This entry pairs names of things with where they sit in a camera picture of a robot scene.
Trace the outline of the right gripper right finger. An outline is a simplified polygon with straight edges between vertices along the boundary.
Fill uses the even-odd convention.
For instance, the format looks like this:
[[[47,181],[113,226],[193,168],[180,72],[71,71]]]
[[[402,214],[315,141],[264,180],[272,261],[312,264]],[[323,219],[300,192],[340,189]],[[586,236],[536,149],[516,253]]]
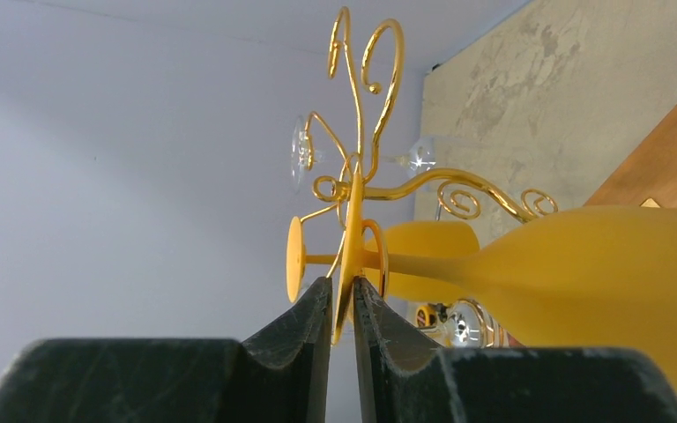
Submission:
[[[677,422],[655,364],[621,348],[445,348],[353,283],[367,422]]]

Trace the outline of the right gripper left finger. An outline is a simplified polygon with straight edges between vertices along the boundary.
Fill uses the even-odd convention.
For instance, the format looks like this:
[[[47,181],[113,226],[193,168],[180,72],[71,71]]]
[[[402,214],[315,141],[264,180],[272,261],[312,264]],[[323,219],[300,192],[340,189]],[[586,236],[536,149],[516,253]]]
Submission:
[[[321,422],[331,281],[319,278],[256,334],[54,338],[0,381],[0,422]]]

